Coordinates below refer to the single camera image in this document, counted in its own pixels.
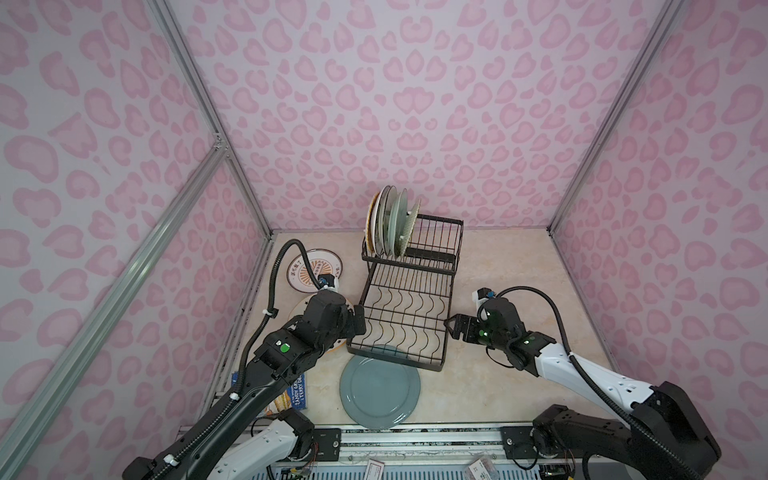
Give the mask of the black wire dish rack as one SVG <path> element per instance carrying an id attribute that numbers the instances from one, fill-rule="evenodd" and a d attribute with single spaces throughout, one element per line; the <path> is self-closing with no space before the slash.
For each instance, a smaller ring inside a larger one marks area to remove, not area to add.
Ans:
<path id="1" fill-rule="evenodd" d="M 447 355 L 464 222 L 420 214 L 399 258 L 370 256 L 359 304 L 366 332 L 346 342 L 347 351 L 382 361 L 439 372 Z"/>

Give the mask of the teal green round plate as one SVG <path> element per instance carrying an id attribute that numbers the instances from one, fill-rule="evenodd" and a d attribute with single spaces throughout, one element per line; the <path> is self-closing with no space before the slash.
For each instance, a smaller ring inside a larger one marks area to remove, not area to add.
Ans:
<path id="1" fill-rule="evenodd" d="M 342 372 L 339 394 L 355 423 L 369 430 L 388 430 L 416 409 L 421 378 L 414 367 L 354 356 Z"/>

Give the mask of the orange woven round plate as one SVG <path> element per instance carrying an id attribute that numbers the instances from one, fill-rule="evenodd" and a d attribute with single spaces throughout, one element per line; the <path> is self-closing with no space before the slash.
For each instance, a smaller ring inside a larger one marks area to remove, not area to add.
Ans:
<path id="1" fill-rule="evenodd" d="M 375 244 L 374 244 L 374 222 L 377 215 L 377 206 L 379 201 L 380 193 L 377 192 L 369 205 L 368 214 L 366 217 L 366 226 L 365 226 L 365 246 L 366 246 L 366 254 L 368 256 L 374 256 L 375 255 Z"/>

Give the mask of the yellow woven round plate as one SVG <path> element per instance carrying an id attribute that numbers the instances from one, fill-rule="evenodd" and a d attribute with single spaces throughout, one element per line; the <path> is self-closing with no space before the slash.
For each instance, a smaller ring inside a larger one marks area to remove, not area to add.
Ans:
<path id="1" fill-rule="evenodd" d="M 400 228 L 399 236 L 397 237 L 398 243 L 396 244 L 396 252 L 398 257 L 405 255 L 406 249 L 410 242 L 410 239 L 415 228 L 415 224 L 419 215 L 421 202 L 417 201 L 410 211 L 407 211 L 403 216 L 403 226 Z"/>

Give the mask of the light blue flower plate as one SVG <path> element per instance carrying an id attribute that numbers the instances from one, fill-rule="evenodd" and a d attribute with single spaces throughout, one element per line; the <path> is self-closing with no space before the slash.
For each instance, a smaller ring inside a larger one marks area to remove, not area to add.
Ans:
<path id="1" fill-rule="evenodd" d="M 391 256 L 396 255 L 397 242 L 401 235 L 401 230 L 407 216 L 407 204 L 408 204 L 408 189 L 403 188 L 398 191 L 395 187 L 392 188 L 391 193 L 394 195 L 392 208 L 389 215 L 388 226 L 388 253 Z"/>

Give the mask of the white plate floral sprigs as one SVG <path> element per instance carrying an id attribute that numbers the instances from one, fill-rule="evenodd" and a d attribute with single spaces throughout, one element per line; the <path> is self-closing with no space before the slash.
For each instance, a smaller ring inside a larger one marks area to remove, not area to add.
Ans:
<path id="1" fill-rule="evenodd" d="M 398 191 L 395 186 L 388 186 L 386 191 L 386 197 L 384 199 L 382 217 L 379 222 L 381 227 L 381 240 L 382 240 L 382 254 L 390 255 L 392 248 L 389 246 L 389 228 L 390 217 L 395 200 L 397 199 Z"/>

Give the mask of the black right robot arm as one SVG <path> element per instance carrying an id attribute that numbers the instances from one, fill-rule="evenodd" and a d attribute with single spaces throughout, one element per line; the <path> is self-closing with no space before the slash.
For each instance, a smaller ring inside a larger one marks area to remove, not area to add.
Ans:
<path id="1" fill-rule="evenodd" d="M 554 404 L 533 421 L 538 452 L 582 452 L 621 463 L 645 479 L 703 479 L 722 449 L 688 394 L 678 385 L 651 385 L 604 368 L 571 351 L 566 338 L 526 328 L 504 294 L 481 289 L 477 312 L 446 320 L 451 337 L 500 351 L 506 367 L 559 384 L 610 413 L 583 415 Z"/>

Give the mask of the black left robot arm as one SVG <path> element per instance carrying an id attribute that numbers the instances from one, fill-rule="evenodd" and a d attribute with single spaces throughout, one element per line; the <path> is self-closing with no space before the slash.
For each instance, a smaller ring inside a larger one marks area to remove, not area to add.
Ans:
<path id="1" fill-rule="evenodd" d="M 302 314 L 269 333 L 236 384 L 175 443 L 153 458 L 137 457 L 124 479 L 206 479 L 247 427 L 338 340 L 366 332 L 364 307 L 333 290 L 311 297 Z"/>

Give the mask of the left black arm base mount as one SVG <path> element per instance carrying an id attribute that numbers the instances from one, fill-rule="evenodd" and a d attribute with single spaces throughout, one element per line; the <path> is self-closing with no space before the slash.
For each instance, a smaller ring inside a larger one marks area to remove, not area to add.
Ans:
<path id="1" fill-rule="evenodd" d="M 342 431 L 339 428 L 314 428 L 300 433 L 287 457 L 293 462 L 335 462 L 339 460 Z"/>

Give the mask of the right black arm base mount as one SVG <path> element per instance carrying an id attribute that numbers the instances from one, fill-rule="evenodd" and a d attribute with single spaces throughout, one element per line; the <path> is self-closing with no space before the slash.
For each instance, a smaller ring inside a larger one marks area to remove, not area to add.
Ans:
<path id="1" fill-rule="evenodd" d="M 507 460 L 536 463 L 557 458 L 560 448 L 550 436 L 533 426 L 504 426 L 500 428 L 502 447 Z"/>

